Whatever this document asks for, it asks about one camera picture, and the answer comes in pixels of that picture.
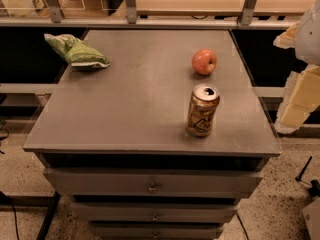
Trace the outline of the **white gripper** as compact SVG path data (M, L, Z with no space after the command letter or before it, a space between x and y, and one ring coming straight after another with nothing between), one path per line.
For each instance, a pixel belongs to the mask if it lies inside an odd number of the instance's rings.
M320 0L316 0L295 23L273 41L281 49L295 47L298 59L308 64L301 73L291 72L277 111L274 128L278 133L298 130L320 106Z

